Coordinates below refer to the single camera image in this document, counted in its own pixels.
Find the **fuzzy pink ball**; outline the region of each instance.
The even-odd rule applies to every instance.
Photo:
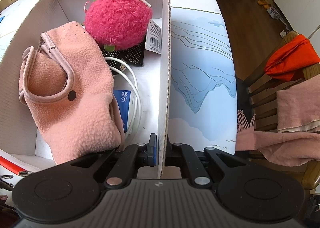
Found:
[[[152,9],[140,0],[96,0],[86,12],[86,31],[99,45],[126,50],[141,43]]]

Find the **open box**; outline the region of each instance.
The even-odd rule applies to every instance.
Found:
[[[19,0],[14,5],[18,7],[23,1],[28,0]],[[19,101],[22,54],[29,46],[38,46],[41,33],[69,21],[83,22],[87,1],[91,0],[39,0],[15,32],[0,60],[0,165],[17,175],[55,165],[28,107]],[[170,0],[146,1],[152,6],[153,20],[162,28],[162,53],[145,50],[144,65],[132,66],[138,80],[142,116],[139,131],[131,143],[148,143],[150,134],[157,134],[157,176],[160,177],[169,110]],[[115,77],[114,88],[131,89],[121,76]]]

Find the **ribbed gray panel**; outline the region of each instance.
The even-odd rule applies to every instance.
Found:
[[[89,214],[64,224],[36,224],[22,220],[17,228],[302,228],[294,220],[253,224],[222,208],[209,190],[186,180],[132,180],[105,194]]]

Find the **orange bag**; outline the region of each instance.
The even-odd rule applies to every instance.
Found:
[[[264,70],[272,78],[289,82],[304,78],[302,68],[319,62],[310,41],[300,34],[273,53]]]

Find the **table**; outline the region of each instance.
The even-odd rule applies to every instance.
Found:
[[[2,12],[5,18],[0,23],[0,60],[37,2],[18,0]],[[236,82],[219,6],[216,0],[171,0],[171,7],[169,138],[171,142],[190,144],[196,150],[215,146],[233,154]],[[9,173],[0,166],[0,175],[4,174]]]

